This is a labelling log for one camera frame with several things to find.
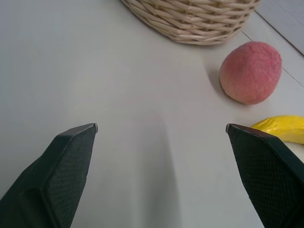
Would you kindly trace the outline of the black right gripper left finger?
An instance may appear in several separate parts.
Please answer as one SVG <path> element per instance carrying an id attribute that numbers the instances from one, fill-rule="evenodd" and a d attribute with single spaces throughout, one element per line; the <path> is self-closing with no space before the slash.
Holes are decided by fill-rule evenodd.
<path id="1" fill-rule="evenodd" d="M 90 166 L 97 124 L 57 135 L 0 200 L 2 228 L 69 228 Z"/>

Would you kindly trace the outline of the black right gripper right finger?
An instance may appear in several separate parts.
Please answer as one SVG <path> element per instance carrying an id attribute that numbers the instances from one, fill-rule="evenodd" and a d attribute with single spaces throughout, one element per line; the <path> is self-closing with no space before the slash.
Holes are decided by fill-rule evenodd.
<path id="1" fill-rule="evenodd" d="M 304 164 L 276 136 L 227 124 L 243 186 L 263 226 L 304 226 Z"/>

